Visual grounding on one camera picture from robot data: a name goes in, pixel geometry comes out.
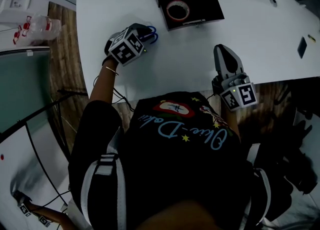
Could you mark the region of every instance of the black t-shirt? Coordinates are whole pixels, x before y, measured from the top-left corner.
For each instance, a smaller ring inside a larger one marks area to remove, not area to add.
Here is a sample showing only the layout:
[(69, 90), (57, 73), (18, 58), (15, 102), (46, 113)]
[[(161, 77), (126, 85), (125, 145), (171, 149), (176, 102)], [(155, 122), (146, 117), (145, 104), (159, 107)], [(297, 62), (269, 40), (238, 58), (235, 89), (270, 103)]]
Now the black t-shirt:
[[(108, 103), (93, 101), (83, 112), (69, 164), (70, 188), (80, 210), (86, 170), (106, 153), (121, 125)], [(244, 150), (235, 132), (198, 92), (140, 100), (118, 149), (127, 229), (184, 200), (202, 204), (221, 228), (238, 229), (250, 200), (253, 174)], [(90, 187), (95, 192), (88, 197), (88, 210), (95, 211), (89, 214), (95, 230), (115, 217), (117, 207), (117, 185), (104, 179), (95, 177)]]

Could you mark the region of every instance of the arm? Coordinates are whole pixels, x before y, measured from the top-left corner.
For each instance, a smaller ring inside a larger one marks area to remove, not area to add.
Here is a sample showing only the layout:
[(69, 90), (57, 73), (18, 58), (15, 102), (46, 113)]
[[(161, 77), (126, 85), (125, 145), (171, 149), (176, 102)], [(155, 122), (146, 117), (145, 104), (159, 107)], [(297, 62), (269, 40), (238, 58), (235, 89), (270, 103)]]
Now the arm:
[(29, 211), (34, 211), (34, 213), (45, 216), (47, 219), (51, 220), (52, 222), (60, 224), (62, 229), (64, 230), (77, 230), (77, 227), (71, 221), (71, 219), (62, 212), (58, 212), (50, 208), (35, 205), (30, 201), (25, 201), (24, 205), (28, 208)]
[(223, 101), (221, 101), (221, 117), (226, 121), (229, 127), (238, 135), (240, 139), (237, 113), (235, 111), (231, 112)]
[(112, 103), (116, 74), (108, 68), (116, 71), (117, 66), (118, 62), (114, 58), (108, 59), (104, 62), (98, 79), (93, 87), (90, 102), (99, 100), (109, 104)]

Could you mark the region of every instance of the white wall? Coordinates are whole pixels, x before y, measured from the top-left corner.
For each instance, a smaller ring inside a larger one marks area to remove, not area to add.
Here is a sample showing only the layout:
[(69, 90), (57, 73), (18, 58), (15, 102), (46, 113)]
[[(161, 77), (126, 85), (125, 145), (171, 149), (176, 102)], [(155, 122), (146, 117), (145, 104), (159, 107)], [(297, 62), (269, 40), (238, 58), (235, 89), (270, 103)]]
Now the white wall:
[(23, 4), (21, 8), (10, 7), (8, 5), (1, 9), (0, 23), (18, 23), (22, 25), (27, 22), (28, 16), (32, 17), (34, 14), (48, 16), (48, 8), (48, 0), (29, 0), (28, 5)]
[(6, 24), (0, 23), (0, 50), (16, 47), (13, 43), (13, 39), (14, 39), (14, 34), (18, 30), (18, 28), (9, 30), (9, 31), (1, 31), (1, 30), (11, 29), (16, 26), (17, 24), (6, 25)]
[[(32, 135), (34, 146), (50, 178), (60, 193), (66, 192), (69, 185), (68, 162), (63, 155), (49, 123), (46, 123)], [(57, 196), (45, 176), (32, 149), (25, 127), (0, 144), (0, 222), (8, 230), (45, 229), (38, 219), (31, 215), (25, 217), (17, 207), (11, 192), (18, 189), (28, 195), (35, 204), (44, 205)], [(71, 194), (63, 195), (66, 202)], [(56, 199), (48, 208), (60, 211), (63, 202)], [(52, 223), (48, 230), (56, 230)]]

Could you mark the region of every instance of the plastic bottle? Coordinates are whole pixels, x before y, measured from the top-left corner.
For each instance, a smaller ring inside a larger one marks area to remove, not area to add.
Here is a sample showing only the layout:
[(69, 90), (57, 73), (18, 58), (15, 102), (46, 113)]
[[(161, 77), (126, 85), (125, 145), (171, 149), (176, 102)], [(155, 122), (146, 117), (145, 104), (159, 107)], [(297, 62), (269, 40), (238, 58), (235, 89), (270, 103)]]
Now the plastic bottle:
[(25, 35), (32, 40), (53, 40), (59, 36), (61, 21), (46, 16), (34, 15), (23, 25)]

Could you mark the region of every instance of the white table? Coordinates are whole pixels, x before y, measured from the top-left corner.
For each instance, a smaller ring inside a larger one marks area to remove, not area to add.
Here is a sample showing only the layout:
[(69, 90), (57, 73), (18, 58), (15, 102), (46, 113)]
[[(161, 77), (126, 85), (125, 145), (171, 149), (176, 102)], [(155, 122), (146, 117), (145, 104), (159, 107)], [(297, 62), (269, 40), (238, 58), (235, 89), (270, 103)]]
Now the white table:
[[(217, 44), (228, 46), (241, 58), (256, 84), (320, 76), (319, 19), (294, 0), (276, 1), (277, 7), (270, 0), (219, 0), (224, 20), (167, 31), (156, 0), (77, 0), (87, 92), (91, 94), (100, 72), (107, 39), (133, 23), (152, 24), (159, 40), (142, 57), (118, 67), (115, 88), (129, 101), (210, 90), (217, 74), (213, 54)], [(297, 52), (302, 36), (307, 42), (303, 59)]]
[[(58, 192), (66, 192), (69, 186), (68, 161), (49, 123), (31, 135), (40, 160)], [(0, 221), (3, 227), (11, 230), (56, 230), (57, 223), (51, 223), (46, 228), (36, 216), (26, 217), (11, 195), (11, 192), (19, 190), (36, 205), (45, 205), (57, 196), (37, 160), (26, 127), (20, 128), (1, 143), (0, 154), (4, 155), (4, 159), (0, 160)], [(62, 197), (68, 203), (72, 195), (66, 193)], [(63, 204), (58, 198), (46, 207), (60, 212)]]

